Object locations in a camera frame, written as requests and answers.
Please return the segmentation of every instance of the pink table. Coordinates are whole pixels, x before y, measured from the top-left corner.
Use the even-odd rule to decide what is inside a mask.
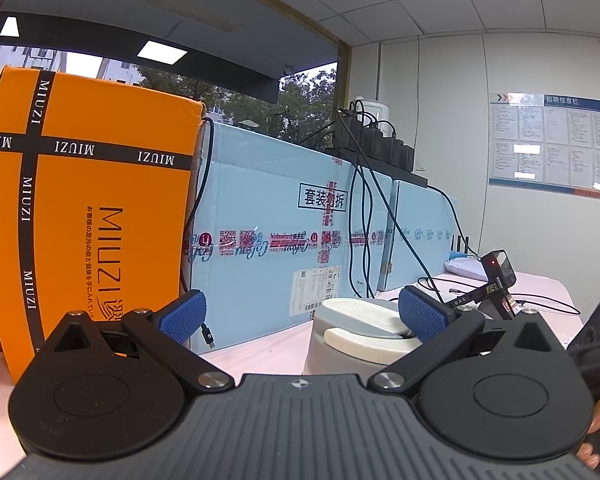
[[[518,281],[510,290],[511,292],[541,294],[568,304],[573,304],[569,293],[560,282],[521,272],[516,275]],[[439,277],[456,280],[471,286],[480,286],[483,284],[482,282],[469,280],[453,274],[441,274]],[[462,289],[461,285],[445,282],[437,282],[437,286],[443,295],[448,295],[449,288]],[[378,294],[378,297],[388,300],[395,298],[398,292],[399,289],[382,292]],[[538,298],[529,299],[533,301],[537,300],[538,303],[552,305],[547,300],[539,300]],[[569,316],[537,308],[552,327],[558,339],[562,341],[570,340],[582,328],[582,322],[578,316]],[[309,347],[311,328],[311,322],[303,323],[302,325],[254,341],[209,352],[204,354],[203,357],[231,374],[237,382],[246,373],[300,375],[302,374],[304,358]],[[0,477],[24,457],[24,453],[11,429],[7,416],[7,402],[12,389],[11,378],[7,372],[4,358],[0,354]]]

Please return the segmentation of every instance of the light blue cardboard box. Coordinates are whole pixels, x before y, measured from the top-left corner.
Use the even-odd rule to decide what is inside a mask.
[[[190,286],[206,296],[205,322],[220,349],[308,321],[325,297],[353,296],[347,243],[353,168],[332,156],[227,124],[216,124],[214,140],[208,181],[185,252]],[[206,155],[206,141],[202,153]],[[388,177],[378,175],[378,181],[390,192]],[[354,233],[362,226],[359,176],[356,182]],[[386,208],[372,180],[368,183],[375,190],[370,229],[370,281],[375,286]],[[356,283],[363,281],[363,248],[355,242]],[[192,337],[191,349],[209,350],[200,332]]]
[[[402,232],[430,274],[444,272],[456,225],[446,199],[432,189],[394,180],[390,205]],[[425,276],[390,218],[386,231],[378,289],[392,290]]]

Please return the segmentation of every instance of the barcode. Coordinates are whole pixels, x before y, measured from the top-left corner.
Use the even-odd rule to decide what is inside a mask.
[[[325,300],[329,300],[333,297],[333,282],[330,281],[327,283],[327,288],[324,293],[326,295]]]
[[[307,303],[304,306],[304,312],[306,312],[307,310],[313,310],[314,308],[318,308],[318,306],[321,304],[321,301],[316,301],[315,303]]]

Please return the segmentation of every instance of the bulletin board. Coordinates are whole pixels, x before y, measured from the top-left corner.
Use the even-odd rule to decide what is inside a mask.
[[[600,199],[600,101],[490,94],[492,186]]]

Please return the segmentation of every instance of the building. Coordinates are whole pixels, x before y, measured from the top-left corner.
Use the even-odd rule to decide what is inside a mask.
[[[67,53],[60,50],[0,45],[0,72],[5,66],[66,72],[66,58]],[[142,81],[142,75],[134,64],[113,59],[102,60],[96,77],[132,85],[139,85]]]

